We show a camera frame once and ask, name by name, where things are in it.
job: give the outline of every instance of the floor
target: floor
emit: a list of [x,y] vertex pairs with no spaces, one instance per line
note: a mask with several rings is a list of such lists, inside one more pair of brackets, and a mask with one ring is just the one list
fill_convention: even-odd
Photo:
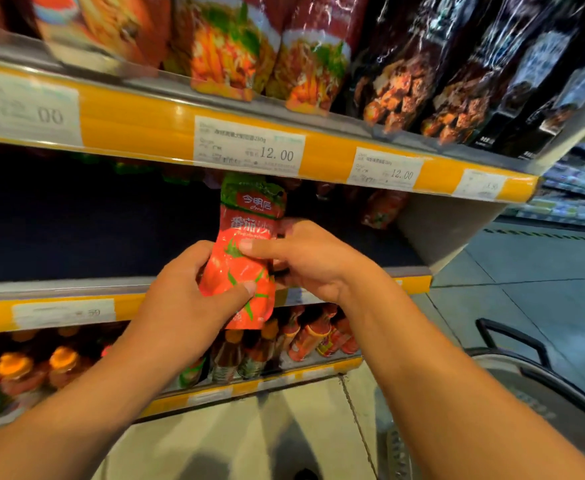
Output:
[[[413,298],[458,346],[483,345],[474,325],[480,317],[542,340],[554,369],[585,391],[581,237],[493,223],[435,278],[430,293]],[[536,358],[513,340],[497,344]],[[391,427],[364,363],[343,378],[135,425],[95,480],[287,480],[304,467],[324,479],[385,479]]]

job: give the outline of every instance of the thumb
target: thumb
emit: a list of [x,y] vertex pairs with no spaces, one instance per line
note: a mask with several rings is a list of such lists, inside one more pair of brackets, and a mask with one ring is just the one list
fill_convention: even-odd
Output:
[[286,261],[287,245],[285,239],[242,239],[239,250],[251,258]]
[[237,283],[231,289],[221,294],[209,297],[221,318],[227,320],[237,313],[256,292],[256,282],[246,281]]

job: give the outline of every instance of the right hand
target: right hand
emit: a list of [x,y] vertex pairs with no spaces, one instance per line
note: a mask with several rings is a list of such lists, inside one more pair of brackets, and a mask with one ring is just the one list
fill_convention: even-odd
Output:
[[316,297],[343,304],[351,279],[364,268],[376,266],[366,256],[307,220],[283,219],[282,239],[243,239],[239,250],[246,256],[280,262],[290,273],[283,283],[301,287]]

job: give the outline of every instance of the ketchup pouch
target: ketchup pouch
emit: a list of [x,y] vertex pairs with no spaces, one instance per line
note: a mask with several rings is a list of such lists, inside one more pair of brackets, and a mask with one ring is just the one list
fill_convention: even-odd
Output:
[[234,285],[256,282],[254,297],[238,311],[227,329],[258,330],[274,308],[274,277],[265,260],[241,254],[242,239],[270,239],[276,236],[277,220],[283,217],[286,193],[259,175],[227,173],[221,186],[219,234],[201,277],[204,296],[223,293]]

